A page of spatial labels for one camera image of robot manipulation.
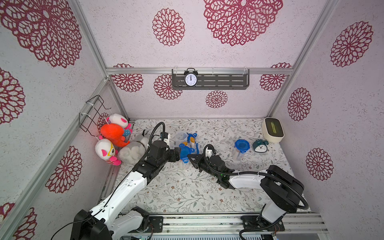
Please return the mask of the yellow cap bottle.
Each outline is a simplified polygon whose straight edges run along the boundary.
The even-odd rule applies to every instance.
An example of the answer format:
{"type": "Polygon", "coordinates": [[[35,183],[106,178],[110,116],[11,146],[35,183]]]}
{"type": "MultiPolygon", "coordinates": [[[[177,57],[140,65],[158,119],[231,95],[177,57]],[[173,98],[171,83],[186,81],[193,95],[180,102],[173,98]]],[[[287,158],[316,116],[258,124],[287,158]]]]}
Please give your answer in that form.
{"type": "Polygon", "coordinates": [[[196,140],[194,137],[190,137],[190,146],[191,146],[191,148],[196,147],[196,140]]]}

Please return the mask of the clear plastic container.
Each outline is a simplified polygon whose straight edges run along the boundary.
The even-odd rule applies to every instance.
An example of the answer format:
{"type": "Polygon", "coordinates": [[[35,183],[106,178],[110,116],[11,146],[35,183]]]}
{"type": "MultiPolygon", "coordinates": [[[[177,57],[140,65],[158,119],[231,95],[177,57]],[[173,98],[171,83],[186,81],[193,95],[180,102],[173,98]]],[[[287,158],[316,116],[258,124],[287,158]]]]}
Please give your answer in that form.
{"type": "Polygon", "coordinates": [[[242,151],[238,149],[233,150],[233,160],[234,161],[241,161],[245,156],[245,152],[243,153],[242,151]]]}
{"type": "Polygon", "coordinates": [[[185,160],[185,161],[180,160],[178,162],[178,166],[179,166],[179,170],[180,171],[186,171],[186,170],[188,170],[190,168],[191,163],[188,160],[185,160]]]}
{"type": "Polygon", "coordinates": [[[178,147],[180,144],[183,144],[184,142],[187,142],[188,140],[188,134],[186,132],[176,132],[175,134],[175,146],[178,147]]]}

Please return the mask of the blue lid front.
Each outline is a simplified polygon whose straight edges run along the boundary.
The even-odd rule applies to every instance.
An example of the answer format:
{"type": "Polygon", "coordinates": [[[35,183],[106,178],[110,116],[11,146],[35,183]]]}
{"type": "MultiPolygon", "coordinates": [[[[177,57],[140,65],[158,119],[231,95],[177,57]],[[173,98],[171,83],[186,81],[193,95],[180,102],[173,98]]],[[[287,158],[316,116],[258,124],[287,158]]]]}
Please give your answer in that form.
{"type": "Polygon", "coordinates": [[[247,140],[239,139],[235,142],[235,149],[244,154],[250,149],[250,143],[247,140]]]}

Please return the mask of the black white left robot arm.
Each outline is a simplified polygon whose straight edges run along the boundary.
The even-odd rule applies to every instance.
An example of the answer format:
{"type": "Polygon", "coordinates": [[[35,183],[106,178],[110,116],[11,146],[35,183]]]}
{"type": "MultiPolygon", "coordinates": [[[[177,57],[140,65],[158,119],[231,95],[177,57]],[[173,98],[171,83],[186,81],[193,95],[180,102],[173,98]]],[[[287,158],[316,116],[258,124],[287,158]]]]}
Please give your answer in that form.
{"type": "Polygon", "coordinates": [[[150,134],[148,148],[116,189],[90,211],[77,213],[72,226],[72,240],[119,240],[131,231],[145,231],[149,213],[139,207],[119,217],[131,199],[145,189],[168,162],[180,159],[180,149],[165,142],[166,125],[159,122],[150,134]]]}

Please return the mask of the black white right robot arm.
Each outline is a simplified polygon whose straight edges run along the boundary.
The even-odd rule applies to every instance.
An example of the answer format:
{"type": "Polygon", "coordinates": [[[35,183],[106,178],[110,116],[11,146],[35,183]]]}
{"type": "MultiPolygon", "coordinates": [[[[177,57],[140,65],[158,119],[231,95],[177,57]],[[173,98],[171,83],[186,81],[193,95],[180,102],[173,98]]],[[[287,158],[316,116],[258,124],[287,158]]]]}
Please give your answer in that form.
{"type": "Polygon", "coordinates": [[[256,189],[261,188],[269,196],[270,201],[262,207],[259,215],[248,228],[239,232],[244,240],[244,233],[270,230],[282,221],[289,213],[298,209],[308,210],[309,204],[303,197],[304,185],[292,175],[276,165],[270,165],[263,171],[235,171],[216,154],[213,145],[204,147],[201,154],[189,154],[189,161],[199,172],[206,172],[217,179],[224,189],[256,189]]]}

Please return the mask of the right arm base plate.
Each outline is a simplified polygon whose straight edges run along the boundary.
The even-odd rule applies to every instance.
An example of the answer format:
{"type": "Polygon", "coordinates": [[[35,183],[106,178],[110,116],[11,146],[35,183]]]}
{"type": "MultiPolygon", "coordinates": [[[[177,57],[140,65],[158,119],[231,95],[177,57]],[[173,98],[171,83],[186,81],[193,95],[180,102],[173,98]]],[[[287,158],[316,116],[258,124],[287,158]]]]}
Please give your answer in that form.
{"type": "Polygon", "coordinates": [[[283,232],[285,231],[285,226],[283,224],[282,218],[280,218],[274,225],[268,222],[267,220],[261,218],[257,215],[247,215],[241,216],[243,222],[243,227],[245,230],[251,229],[262,229],[262,231],[267,232],[283,232]]]}

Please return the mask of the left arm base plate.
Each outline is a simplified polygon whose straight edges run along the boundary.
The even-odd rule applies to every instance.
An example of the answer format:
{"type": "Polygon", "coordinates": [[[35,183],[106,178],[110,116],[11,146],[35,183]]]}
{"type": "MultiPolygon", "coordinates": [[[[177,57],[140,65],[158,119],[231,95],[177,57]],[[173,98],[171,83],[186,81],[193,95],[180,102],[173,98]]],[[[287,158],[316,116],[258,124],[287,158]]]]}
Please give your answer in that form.
{"type": "Polygon", "coordinates": [[[132,230],[130,233],[161,233],[163,231],[164,217],[149,216],[143,219],[142,224],[137,230],[132,230]]]}

